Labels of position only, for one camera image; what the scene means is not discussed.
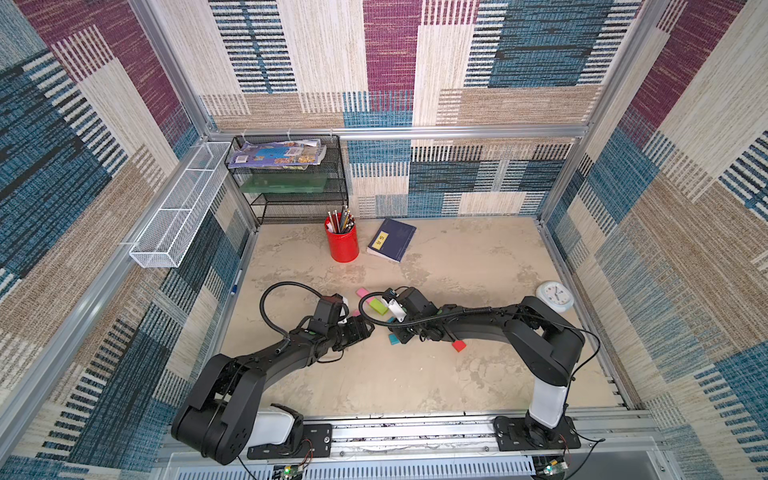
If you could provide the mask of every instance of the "striped fabric wall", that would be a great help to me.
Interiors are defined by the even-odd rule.
[[[1,479],[148,477],[240,265],[250,231],[235,195],[221,187],[178,268],[133,267]]]
[[[0,111],[2,404],[197,134],[127,0],[0,0]],[[232,195],[186,269],[131,272],[0,478],[147,471],[239,262]]]
[[[641,3],[155,5],[212,122],[239,131],[580,123]],[[363,217],[534,215],[564,159],[539,147],[571,142],[350,141],[350,203]]]
[[[688,478],[768,478],[768,2],[673,0],[548,226]]]

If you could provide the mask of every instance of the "stone-textured floor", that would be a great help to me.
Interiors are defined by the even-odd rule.
[[[419,288],[436,306],[505,306],[532,295],[539,283],[558,279],[530,218],[404,220],[418,230],[402,263],[366,253],[381,222],[358,222],[360,255],[351,263],[333,261],[319,224],[262,227],[222,353],[251,353],[280,340],[262,321],[259,299],[269,285],[282,280],[306,283],[329,295],[341,293],[353,305],[361,286],[377,291],[405,285]],[[266,311],[272,321],[292,329],[315,305],[311,293],[284,286],[270,294]],[[573,309],[564,317],[579,325]],[[376,327],[371,338],[347,349],[342,361],[290,373],[265,391],[262,403],[282,403],[305,415],[528,407],[533,375],[510,345],[470,339],[457,353],[447,342],[413,339],[391,346],[388,333]],[[587,345],[581,358],[590,354]],[[578,373],[568,402],[616,405],[596,359]]]

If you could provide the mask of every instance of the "metal vent grill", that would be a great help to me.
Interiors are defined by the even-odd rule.
[[[207,142],[197,150],[176,184],[131,248],[143,268],[178,267],[213,203],[227,167],[227,142]]]
[[[248,465],[257,480],[270,480],[273,465]],[[384,461],[318,462],[304,472],[304,480],[438,480],[440,478],[510,478],[535,474],[527,455],[492,458],[431,458]],[[180,468],[177,480],[247,480],[240,465]]]

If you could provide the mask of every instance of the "white mesh basket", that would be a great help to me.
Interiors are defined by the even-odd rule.
[[[227,176],[223,157],[229,142],[198,149],[160,208],[131,248],[143,268],[178,267]]]

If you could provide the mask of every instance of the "yellow label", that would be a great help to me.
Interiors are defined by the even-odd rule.
[[[387,232],[381,232],[379,233],[379,238],[376,239],[375,242],[373,242],[373,245],[371,246],[374,250],[381,250],[382,245],[384,244],[384,240],[389,236],[389,233]]]

